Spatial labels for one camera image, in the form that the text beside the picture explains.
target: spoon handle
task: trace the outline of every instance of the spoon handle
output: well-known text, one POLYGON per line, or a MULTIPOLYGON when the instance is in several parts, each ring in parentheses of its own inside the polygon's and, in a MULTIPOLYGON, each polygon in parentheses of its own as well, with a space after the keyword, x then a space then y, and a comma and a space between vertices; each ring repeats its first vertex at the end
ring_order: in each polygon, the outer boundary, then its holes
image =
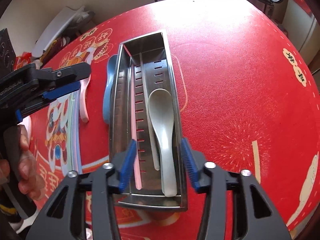
POLYGON ((170 140, 168 147, 160 147, 160 167, 162 192, 166 197, 173 197, 177 194, 177 181, 170 140))

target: screw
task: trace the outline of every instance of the screw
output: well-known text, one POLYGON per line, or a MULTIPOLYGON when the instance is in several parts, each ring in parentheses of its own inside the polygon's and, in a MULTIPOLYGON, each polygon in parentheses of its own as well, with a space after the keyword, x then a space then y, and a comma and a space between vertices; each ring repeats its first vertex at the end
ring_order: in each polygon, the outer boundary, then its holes
POLYGON ((208 168, 208 169, 213 169, 213 168, 215 168, 217 165, 216 165, 215 163, 213 163, 213 162, 206 162, 206 163, 204 164, 204 166, 205 166, 206 168, 208 168))
POLYGON ((105 170, 110 170, 113 168, 113 164, 112 163, 105 163, 102 165, 102 168, 104 168, 105 170))
POLYGON ((76 177, 76 176, 78 175, 78 172, 76 172, 76 171, 69 171, 69 172, 67 173, 67 175, 68 175, 69 178, 74 178, 74 177, 76 177))
POLYGON ((249 171, 249 170, 242 170, 242 171, 241 171, 241 175, 248 177, 248 176, 251 175, 251 171, 249 171))

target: table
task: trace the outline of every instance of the table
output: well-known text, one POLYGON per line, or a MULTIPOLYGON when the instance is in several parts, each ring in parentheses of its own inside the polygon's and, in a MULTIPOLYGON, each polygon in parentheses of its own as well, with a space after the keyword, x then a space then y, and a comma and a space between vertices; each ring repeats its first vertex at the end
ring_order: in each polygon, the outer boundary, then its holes
MULTIPOLYGON (((48 63, 53 69, 91 63, 90 120, 79 121, 83 172, 108 161, 102 118, 108 59, 122 41, 161 29, 168 35, 183 136, 222 168, 251 170, 295 235, 320 200, 319 92, 292 43, 246 0, 165 0, 136 8, 85 33, 48 63)), ((64 172, 58 159, 51 170, 50 150, 59 144, 68 156, 65 144, 71 140, 63 129, 48 132, 49 114, 56 108, 62 114, 55 125, 66 126, 67 107, 57 102, 32 116, 30 149, 46 180, 46 196, 64 172)), ((88 222, 90 202, 88 195, 88 222)), ((203 203, 188 184, 187 212, 116 208, 122 239, 196 239, 203 203)), ((231 216, 229 208, 226 239, 231 216)))

